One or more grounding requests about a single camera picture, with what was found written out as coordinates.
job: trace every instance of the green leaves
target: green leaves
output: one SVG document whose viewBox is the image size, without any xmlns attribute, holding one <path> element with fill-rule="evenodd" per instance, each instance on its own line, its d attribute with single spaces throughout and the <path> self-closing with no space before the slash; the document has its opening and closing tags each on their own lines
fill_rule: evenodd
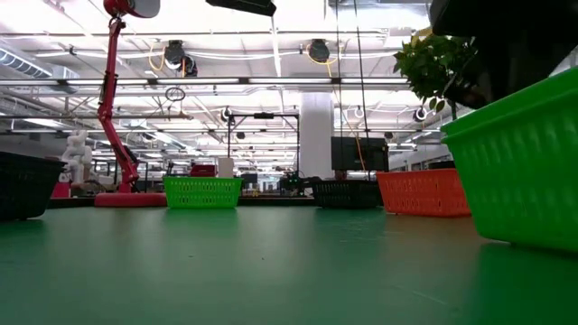
<svg viewBox="0 0 578 325">
<path fill-rule="evenodd" d="M 429 107 L 441 111 L 445 102 L 438 99 L 455 71 L 460 71 L 475 54 L 463 38 L 431 35 L 412 45 L 404 43 L 403 50 L 394 54 L 394 73 L 407 77 L 410 88 Z"/>
<path fill-rule="evenodd" d="M 435 109 L 436 105 L 437 105 L 437 98 L 434 97 L 432 98 L 432 100 L 430 100 L 430 109 Z"/>
<path fill-rule="evenodd" d="M 445 107 L 445 100 L 440 100 L 440 102 L 437 103 L 437 105 L 435 106 L 435 112 L 440 113 L 444 107 Z"/>
</svg>

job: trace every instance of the plastic basket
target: plastic basket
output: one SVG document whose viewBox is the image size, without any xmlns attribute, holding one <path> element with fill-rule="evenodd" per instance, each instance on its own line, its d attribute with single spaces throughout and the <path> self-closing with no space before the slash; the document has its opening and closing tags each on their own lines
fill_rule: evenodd
<svg viewBox="0 0 578 325">
<path fill-rule="evenodd" d="M 0 220 L 41 216 L 64 162 L 0 152 Z"/>
<path fill-rule="evenodd" d="M 446 125 L 478 232 L 578 251 L 578 69 Z"/>
<path fill-rule="evenodd" d="M 471 214 L 455 169 L 379 172 L 378 182 L 389 213 L 446 218 Z"/>
<path fill-rule="evenodd" d="M 235 208 L 242 179 L 209 177 L 164 177 L 169 208 Z"/>
<path fill-rule="evenodd" d="M 322 208 L 371 209 L 381 204 L 376 181 L 318 181 L 312 189 Z"/>
</svg>

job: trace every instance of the green floor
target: green floor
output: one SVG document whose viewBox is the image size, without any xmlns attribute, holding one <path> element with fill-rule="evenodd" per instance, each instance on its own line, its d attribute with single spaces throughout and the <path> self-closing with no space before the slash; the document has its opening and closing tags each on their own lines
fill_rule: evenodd
<svg viewBox="0 0 578 325">
<path fill-rule="evenodd" d="M 578 258 L 381 210 L 62 209 L 0 224 L 0 324 L 573 324 Z"/>
</svg>

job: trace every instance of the black monitor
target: black monitor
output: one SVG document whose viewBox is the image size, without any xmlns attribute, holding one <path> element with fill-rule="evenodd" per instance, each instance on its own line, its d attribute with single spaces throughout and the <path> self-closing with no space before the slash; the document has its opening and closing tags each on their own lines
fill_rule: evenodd
<svg viewBox="0 0 578 325">
<path fill-rule="evenodd" d="M 359 146 L 366 171 L 389 172 L 385 138 L 360 138 Z M 353 137 L 331 138 L 331 168 L 334 171 L 361 171 L 358 143 Z"/>
<path fill-rule="evenodd" d="M 246 184 L 257 184 L 258 183 L 258 175 L 255 173 L 241 174 L 241 178 L 245 181 Z"/>
</svg>

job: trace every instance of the green basket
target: green basket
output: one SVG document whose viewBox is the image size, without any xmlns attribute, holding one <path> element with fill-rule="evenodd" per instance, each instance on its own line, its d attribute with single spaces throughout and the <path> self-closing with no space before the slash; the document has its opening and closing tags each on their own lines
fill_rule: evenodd
<svg viewBox="0 0 578 325">
<path fill-rule="evenodd" d="M 578 251 L 578 69 L 442 130 L 483 237 Z"/>
<path fill-rule="evenodd" d="M 208 177 L 164 177 L 169 208 L 223 209 L 235 208 L 242 179 Z"/>
</svg>

